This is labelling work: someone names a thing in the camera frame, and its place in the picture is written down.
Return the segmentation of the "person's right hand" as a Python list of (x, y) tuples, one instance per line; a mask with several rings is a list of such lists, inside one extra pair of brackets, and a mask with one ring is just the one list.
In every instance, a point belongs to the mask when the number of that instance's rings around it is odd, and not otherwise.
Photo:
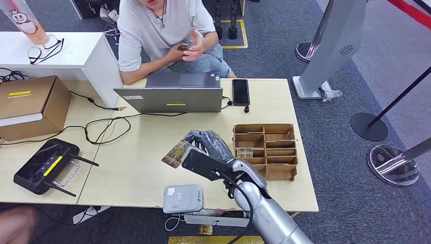
[(169, 63), (176, 62), (179, 60), (183, 60), (184, 57), (184, 51), (179, 50), (179, 48), (182, 46), (182, 43), (177, 43), (174, 45), (166, 54), (165, 58), (168, 60)]

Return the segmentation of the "person's left hand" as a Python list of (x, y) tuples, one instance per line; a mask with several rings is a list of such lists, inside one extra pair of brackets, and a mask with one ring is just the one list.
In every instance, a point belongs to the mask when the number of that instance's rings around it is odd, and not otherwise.
[(193, 28), (190, 29), (192, 46), (183, 52), (184, 61), (197, 60), (204, 52), (203, 38), (200, 37)]

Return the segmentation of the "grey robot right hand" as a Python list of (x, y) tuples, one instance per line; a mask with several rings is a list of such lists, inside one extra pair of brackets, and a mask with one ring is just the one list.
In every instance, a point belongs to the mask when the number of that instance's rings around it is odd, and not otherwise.
[(234, 155), (226, 142), (214, 131), (191, 130), (183, 138), (190, 144), (205, 152), (208, 156), (220, 162), (228, 163)]

